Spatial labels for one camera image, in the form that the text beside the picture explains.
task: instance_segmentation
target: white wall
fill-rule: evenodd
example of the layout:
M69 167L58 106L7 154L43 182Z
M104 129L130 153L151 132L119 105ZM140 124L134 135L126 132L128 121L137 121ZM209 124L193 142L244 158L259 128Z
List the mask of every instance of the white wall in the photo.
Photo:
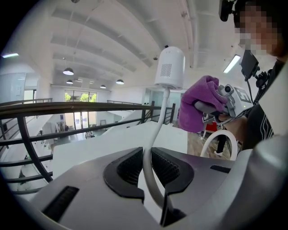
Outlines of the white wall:
M142 110L134 110L133 112L131 112L131 114L129 116L124 117L119 122L139 119L141 117L142 117ZM107 133L109 133L111 131L116 131L116 130L126 129L127 127L136 126L138 123L139 123L139 121L127 123L127 124L121 124L118 126L113 126L113 127L109 128L105 133L103 133L103 135L106 135Z
M50 84L54 71L50 48L50 15L56 0L39 1L14 31L5 52L18 53L19 58L40 76L37 98L50 97Z
M57 122L65 122L65 114L53 114L51 118L48 120L50 123L57 123Z
M13 73L34 73L35 71L25 63L22 57L2 58L0 62L0 75Z
M43 135L55 133L55 124L47 122L42 127L42 133L43 133ZM52 144L54 144L54 139L45 140L45 142L48 142L50 145L52 145Z
M144 95L144 88L118 88L112 90L110 100L142 104Z
M0 75L0 103L24 100L26 73Z
M64 94L65 94L65 88L51 85L50 95L52 97L52 102L64 102Z
M131 114L132 111L133 110L117 110L117 111L109 111L109 113L112 113L120 117L127 117Z
M39 75L37 73L27 73L25 79L25 90L37 89Z
M114 123L114 114L109 112L96 112L97 125L100 125L102 120L106 120L106 124Z
M121 116L114 114L114 122L119 122L121 119Z
M144 103L148 103L149 104L149 102L150 102L150 96L151 96L151 90L150 89L145 89L145 95L144 95L144 98L143 98L143 102L142 102L142 104L144 104Z

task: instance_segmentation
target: ceiling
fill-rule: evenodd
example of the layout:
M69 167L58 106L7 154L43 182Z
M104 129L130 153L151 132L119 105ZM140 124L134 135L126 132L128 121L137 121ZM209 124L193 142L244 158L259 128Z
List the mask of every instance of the ceiling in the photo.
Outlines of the ceiling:
M183 50L186 68L223 72L243 49L233 18L222 22L218 11L218 0L58 1L49 22L53 83L82 78L94 81L91 88L110 88L117 79L157 66L153 58L165 45ZM65 76L66 67L75 75ZM239 77L239 70L229 76Z

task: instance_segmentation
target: speaker grille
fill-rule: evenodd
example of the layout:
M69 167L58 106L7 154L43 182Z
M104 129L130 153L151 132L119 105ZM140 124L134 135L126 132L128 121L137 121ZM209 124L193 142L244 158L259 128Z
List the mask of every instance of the speaker grille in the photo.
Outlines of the speaker grille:
M152 167L159 178L161 184L165 187L171 181L180 176L179 166L170 160L164 158L159 153L152 149Z
M172 64L162 64L160 77L170 77Z

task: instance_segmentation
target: glass door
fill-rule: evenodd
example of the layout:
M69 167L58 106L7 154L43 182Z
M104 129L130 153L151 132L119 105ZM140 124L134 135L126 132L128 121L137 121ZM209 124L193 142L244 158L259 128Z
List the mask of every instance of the glass door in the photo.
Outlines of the glass door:
M81 129L82 128L81 112L74 113L74 120L75 120L75 129Z
M88 112L81 112L82 128L88 128Z
M65 123L69 127L69 129L75 129L74 127L74 114L73 113L65 113Z

